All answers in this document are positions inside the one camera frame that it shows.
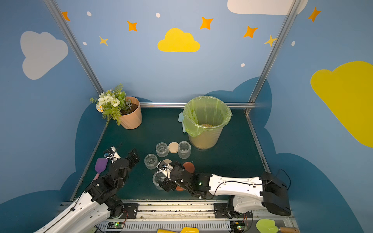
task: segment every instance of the dark green table surface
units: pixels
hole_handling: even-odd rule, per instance
[[[127,153],[136,148],[140,162],[129,174],[128,182],[117,193],[121,199],[138,200],[192,200],[192,196],[186,192],[157,190],[153,184],[152,177],[156,169],[149,170],[144,164],[147,154],[157,154],[155,147],[159,142],[189,141],[188,134],[183,133],[182,125],[178,122],[179,113],[182,109],[172,108],[143,108],[142,124],[133,130],[127,130],[118,126],[115,121],[110,121],[91,164],[85,174],[76,196],[80,196],[84,189],[92,182],[95,172],[97,158],[103,158],[103,151],[121,142],[123,145],[117,151],[125,158]],[[178,154],[169,153],[160,158],[179,161],[180,163],[192,162],[195,172],[212,173],[225,177],[254,177],[261,176],[264,168],[255,146],[253,136],[242,110],[232,110],[233,116],[228,125],[224,126],[217,144],[208,150],[199,150],[192,146],[191,156],[181,159]]]

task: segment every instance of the yellow star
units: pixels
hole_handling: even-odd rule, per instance
[[[270,35],[270,36],[269,36],[269,41],[265,42],[264,44],[270,44],[271,47],[272,47],[272,44],[273,44],[273,42],[274,42],[275,40],[277,40],[277,38],[273,39],[273,38],[272,38],[272,35]]]
[[[106,41],[107,41],[108,39],[105,39],[105,40],[104,40],[104,39],[103,39],[103,38],[101,38],[101,37],[100,37],[100,39],[101,39],[101,42],[100,42],[100,44],[105,44],[105,45],[107,46],[107,43],[106,43]]]

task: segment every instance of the pink flower pot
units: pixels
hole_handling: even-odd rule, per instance
[[[136,129],[142,122],[140,101],[135,97],[127,96],[126,100],[131,100],[133,104],[137,104],[138,108],[127,115],[121,116],[119,118],[120,124],[126,129]]]

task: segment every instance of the metal bracket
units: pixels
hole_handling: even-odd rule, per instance
[[[245,213],[247,218],[253,218],[253,212],[248,211]],[[237,213],[235,212],[235,215],[232,216],[228,211],[227,211],[227,203],[214,203],[214,215],[215,218],[243,218],[245,214]]]
[[[126,211],[128,213],[127,219],[134,219],[137,216],[137,210],[139,208],[139,204],[137,203],[123,203],[124,214],[122,218],[126,218]]]

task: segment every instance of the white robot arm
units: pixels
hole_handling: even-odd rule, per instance
[[[136,149],[127,158],[120,158],[113,148],[110,154],[115,156],[108,173],[92,181],[73,204],[35,233],[86,233],[109,217],[123,215],[123,202],[116,193],[124,186],[129,172],[140,159]]]
[[[231,178],[215,174],[192,174],[177,161],[161,161],[157,167],[167,177],[160,183],[160,187],[167,192],[180,186],[193,197],[201,199],[212,199],[218,195],[234,196],[226,208],[231,210],[227,213],[228,218],[261,209],[277,215],[291,215],[287,186],[271,173],[264,172],[261,177]]]

